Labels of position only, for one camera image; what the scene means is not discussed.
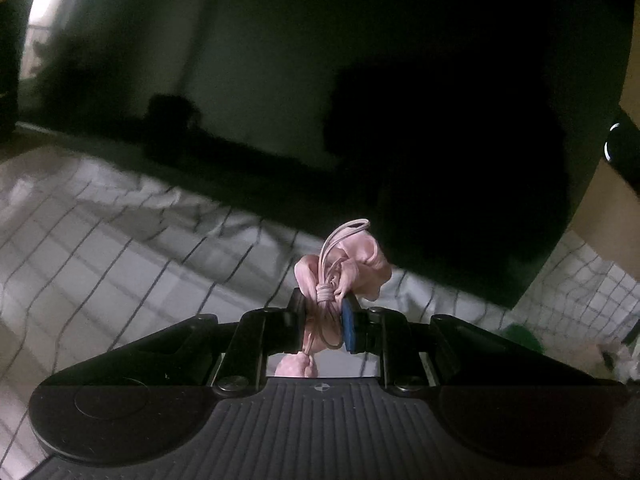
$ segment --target grid pattern cloth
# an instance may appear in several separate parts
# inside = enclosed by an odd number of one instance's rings
[[[0,479],[23,478],[44,459],[26,406],[48,375],[197,313],[232,322],[284,307],[293,265],[321,245],[50,146],[0,165]],[[376,304],[410,321],[453,314],[492,332],[524,324],[562,359],[586,339],[622,339],[640,316],[639,298],[640,285],[568,232],[510,312],[397,268]],[[376,373],[365,354],[317,359],[323,376]]]

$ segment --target pink cloth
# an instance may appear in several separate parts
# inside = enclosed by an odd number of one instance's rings
[[[345,227],[334,238],[341,237],[355,228]],[[380,287],[391,278],[391,265],[380,250],[378,242],[366,231],[354,232],[329,251],[326,267],[338,262],[336,272],[328,277],[333,289],[333,301],[318,304],[316,287],[319,283],[319,256],[307,254],[296,263],[294,272],[300,291],[306,297],[306,325],[303,349],[297,354],[285,355],[276,368],[279,377],[317,377],[318,368],[313,355],[327,348],[318,331],[327,342],[341,342],[341,324],[321,309],[331,309],[336,314],[342,308],[342,298],[350,290],[358,296],[374,301],[380,295]]]

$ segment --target bolt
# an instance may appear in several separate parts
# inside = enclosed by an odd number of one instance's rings
[[[218,381],[218,387],[224,392],[241,392],[249,385],[249,381],[242,375],[223,377]]]
[[[401,376],[394,381],[395,387],[401,392],[410,394],[424,388],[424,380],[416,376]]]

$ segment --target wrinkled fabric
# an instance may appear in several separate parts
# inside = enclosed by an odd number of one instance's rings
[[[336,237],[354,230],[346,227]],[[342,299],[349,291],[366,300],[375,301],[380,296],[380,287],[391,278],[391,265],[376,239],[366,231],[354,233],[331,249],[327,255],[327,268],[338,261],[336,273],[329,277],[334,289],[334,302],[331,304],[334,312],[340,312]],[[314,378],[318,376],[318,368],[313,355],[325,350],[327,346],[320,337],[312,335],[322,330],[327,341],[337,343],[340,341],[341,325],[336,324],[328,314],[322,316],[321,310],[325,307],[318,304],[316,287],[319,283],[319,256],[303,256],[296,263],[294,272],[300,291],[306,298],[303,348],[308,348],[308,354],[302,351],[284,356],[275,374],[279,377]]]

